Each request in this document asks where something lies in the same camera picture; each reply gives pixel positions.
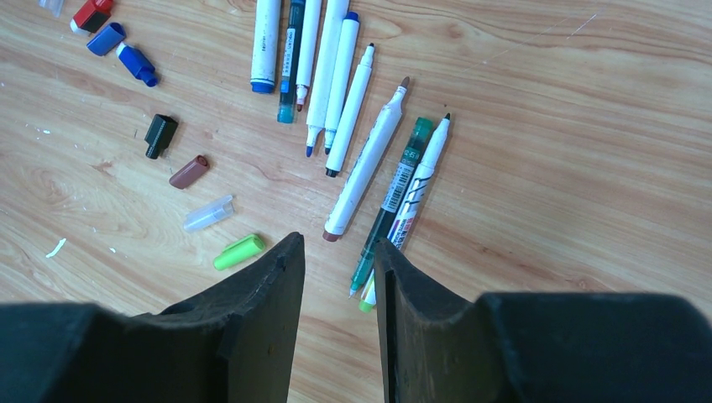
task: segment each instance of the pen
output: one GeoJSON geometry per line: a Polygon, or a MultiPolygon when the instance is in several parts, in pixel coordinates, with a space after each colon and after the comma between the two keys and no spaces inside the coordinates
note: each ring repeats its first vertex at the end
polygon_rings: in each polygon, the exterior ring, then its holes
{"type": "Polygon", "coordinates": [[[338,40],[336,65],[332,78],[332,90],[329,93],[327,118],[324,123],[324,148],[326,154],[332,149],[333,139],[338,128],[338,121],[343,112],[343,98],[346,96],[348,76],[351,74],[353,51],[356,49],[356,38],[359,35],[359,15],[353,11],[346,14],[341,27],[341,38],[338,40]]]}
{"type": "Polygon", "coordinates": [[[317,31],[319,18],[322,16],[322,0],[309,0],[304,9],[304,24],[301,30],[301,46],[299,50],[299,66],[296,69],[296,110],[306,101],[306,94],[312,84],[312,67],[314,66],[314,49],[317,47],[317,31]]]}
{"type": "MultiPolygon", "coordinates": [[[[432,173],[435,172],[435,166],[440,159],[442,147],[445,145],[445,140],[448,139],[448,128],[450,127],[450,113],[445,115],[445,118],[440,121],[437,128],[432,133],[430,143],[425,148],[425,153],[421,163],[416,168],[416,173],[413,174],[413,179],[408,186],[405,200],[400,205],[398,213],[395,215],[395,221],[388,232],[388,240],[391,241],[396,248],[400,249],[406,241],[408,232],[411,230],[413,220],[418,213],[418,207],[421,205],[421,200],[425,195],[427,186],[432,178],[432,173]]],[[[376,305],[376,290],[373,279],[373,270],[369,282],[364,288],[362,301],[359,303],[359,309],[364,312],[369,312],[376,305]]]]}
{"type": "Polygon", "coordinates": [[[351,276],[351,290],[348,297],[351,298],[356,291],[366,282],[366,277],[371,271],[374,263],[374,245],[377,240],[388,235],[388,230],[395,220],[395,213],[401,206],[406,186],[411,182],[413,171],[416,169],[418,160],[427,144],[427,138],[432,130],[432,122],[425,118],[418,118],[416,126],[413,128],[411,138],[408,140],[406,149],[400,156],[400,163],[395,170],[395,175],[390,181],[388,193],[386,193],[383,204],[380,207],[378,216],[371,227],[369,237],[366,239],[364,250],[361,251],[361,259],[356,266],[356,271],[351,276]]]}
{"type": "Polygon", "coordinates": [[[317,71],[314,73],[309,111],[306,114],[306,156],[311,157],[317,136],[324,129],[327,120],[329,93],[332,90],[333,68],[336,63],[338,40],[341,26],[346,17],[348,0],[328,0],[324,17],[322,41],[319,46],[317,71]]]}
{"type": "Polygon", "coordinates": [[[338,121],[336,136],[332,145],[331,153],[327,158],[327,170],[339,172],[343,166],[343,159],[346,158],[348,144],[351,143],[353,127],[356,126],[356,119],[359,117],[361,104],[364,102],[366,88],[369,86],[371,77],[371,66],[374,64],[374,44],[366,47],[364,56],[361,58],[356,72],[351,80],[351,88],[348,89],[346,104],[343,106],[341,119],[338,121]]]}
{"type": "Polygon", "coordinates": [[[270,94],[275,90],[280,9],[281,0],[257,0],[257,9],[254,12],[252,70],[249,76],[253,92],[270,94]]]}
{"type": "Polygon", "coordinates": [[[304,23],[304,0],[291,0],[289,28],[285,42],[285,58],[282,62],[280,83],[280,111],[277,122],[294,121],[294,96],[296,91],[296,61],[299,60],[301,26],[304,23]]]}
{"type": "MultiPolygon", "coordinates": [[[[364,195],[366,186],[376,171],[376,166],[383,156],[386,146],[393,137],[395,127],[403,116],[401,102],[408,91],[409,77],[403,79],[400,86],[395,90],[393,97],[380,110],[373,128],[366,139],[361,154],[353,165],[351,175],[348,176],[343,190],[338,196],[338,200],[332,209],[327,222],[324,224],[324,234],[322,237],[328,242],[336,242],[346,231],[346,226],[351,220],[356,206],[364,195]]],[[[337,173],[327,170],[327,175],[334,177],[337,173]]]]}

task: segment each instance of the brown marker tip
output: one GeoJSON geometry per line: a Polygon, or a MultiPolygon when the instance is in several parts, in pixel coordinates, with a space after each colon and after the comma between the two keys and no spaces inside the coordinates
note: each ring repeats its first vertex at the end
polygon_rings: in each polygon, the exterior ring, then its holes
{"type": "Polygon", "coordinates": [[[341,237],[339,237],[335,233],[330,233],[330,232],[324,231],[324,233],[322,234],[322,238],[324,238],[324,240],[327,242],[336,242],[341,237]]]}

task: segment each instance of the white marker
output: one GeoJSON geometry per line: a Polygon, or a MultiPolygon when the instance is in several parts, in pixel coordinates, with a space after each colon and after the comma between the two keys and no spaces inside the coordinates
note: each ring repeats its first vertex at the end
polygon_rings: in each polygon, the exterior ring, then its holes
{"type": "Polygon", "coordinates": [[[311,157],[317,136],[324,129],[327,120],[329,93],[332,90],[333,67],[336,63],[338,39],[341,25],[346,17],[348,0],[329,0],[327,15],[324,17],[322,42],[317,59],[317,72],[314,73],[309,113],[306,115],[306,156],[311,157]]]}
{"type": "Polygon", "coordinates": [[[275,90],[281,5],[281,0],[257,0],[249,76],[253,92],[271,94],[275,90]]]}
{"type": "Polygon", "coordinates": [[[356,49],[356,37],[359,36],[359,15],[353,11],[346,14],[341,26],[341,38],[338,40],[336,52],[336,65],[332,78],[332,90],[329,93],[329,106],[327,119],[324,123],[324,148],[326,153],[332,150],[333,138],[336,135],[338,121],[343,112],[343,98],[346,97],[348,76],[351,74],[353,51],[356,49]]]}
{"type": "Polygon", "coordinates": [[[306,94],[312,84],[312,68],[314,66],[314,50],[317,47],[317,31],[319,19],[322,16],[322,0],[309,0],[304,9],[304,24],[301,29],[301,46],[299,48],[299,65],[296,67],[296,110],[306,101],[306,94]]]}
{"type": "MultiPolygon", "coordinates": [[[[432,173],[435,172],[437,160],[440,159],[442,147],[445,145],[445,140],[448,139],[449,127],[450,113],[445,115],[445,118],[440,121],[435,131],[432,132],[430,143],[427,144],[421,163],[418,164],[416,173],[413,174],[413,179],[411,179],[411,184],[408,186],[403,204],[400,205],[395,215],[395,221],[388,232],[388,240],[398,249],[403,246],[408,236],[408,231],[411,230],[413,220],[415,220],[418,213],[418,207],[421,205],[422,198],[425,196],[427,186],[432,178],[432,173]]],[[[376,305],[376,289],[373,277],[374,273],[371,271],[369,281],[366,283],[364,293],[361,295],[363,300],[359,304],[359,309],[364,312],[369,312],[376,305]]]]}
{"type": "Polygon", "coordinates": [[[359,117],[361,104],[364,102],[366,88],[369,86],[371,66],[374,64],[374,52],[374,44],[370,44],[353,74],[351,88],[348,89],[348,97],[346,97],[346,105],[343,107],[341,120],[338,121],[334,143],[331,152],[328,153],[327,176],[332,178],[335,178],[343,167],[343,159],[346,158],[348,144],[351,143],[353,127],[356,126],[356,119],[359,117]]]}
{"type": "Polygon", "coordinates": [[[328,242],[336,242],[346,231],[346,226],[361,201],[361,196],[364,195],[371,176],[376,171],[376,166],[383,156],[385,147],[393,137],[395,127],[398,126],[398,122],[403,116],[401,102],[408,91],[410,80],[410,77],[404,78],[390,101],[381,108],[371,133],[361,149],[361,154],[356,160],[356,164],[353,165],[351,175],[346,180],[341,195],[329,214],[327,223],[324,224],[322,237],[328,242]]]}

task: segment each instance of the green pen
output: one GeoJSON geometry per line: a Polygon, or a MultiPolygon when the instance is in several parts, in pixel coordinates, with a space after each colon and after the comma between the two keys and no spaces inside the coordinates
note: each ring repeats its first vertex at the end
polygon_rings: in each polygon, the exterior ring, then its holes
{"type": "Polygon", "coordinates": [[[351,290],[348,292],[348,297],[351,298],[356,291],[361,288],[366,279],[369,277],[371,267],[374,265],[374,245],[377,240],[385,238],[388,235],[390,226],[393,225],[395,214],[398,212],[398,207],[403,202],[403,196],[406,192],[408,184],[411,183],[411,177],[416,170],[416,165],[421,158],[422,152],[427,145],[427,139],[432,131],[432,122],[425,118],[418,118],[416,126],[411,133],[411,139],[408,140],[406,149],[403,150],[403,155],[400,157],[400,163],[395,170],[395,175],[390,181],[388,193],[385,195],[383,204],[380,207],[379,214],[376,216],[369,237],[366,239],[364,250],[361,251],[361,259],[359,265],[356,266],[356,271],[351,276],[351,290]]]}

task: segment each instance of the blue marker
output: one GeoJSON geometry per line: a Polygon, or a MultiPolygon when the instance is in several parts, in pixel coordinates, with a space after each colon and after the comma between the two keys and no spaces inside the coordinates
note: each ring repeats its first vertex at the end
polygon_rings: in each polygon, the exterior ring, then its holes
{"type": "Polygon", "coordinates": [[[301,48],[301,28],[304,24],[304,0],[291,0],[290,21],[287,28],[285,58],[282,64],[282,82],[280,83],[280,111],[277,122],[294,121],[294,101],[296,98],[296,67],[301,48]]]}

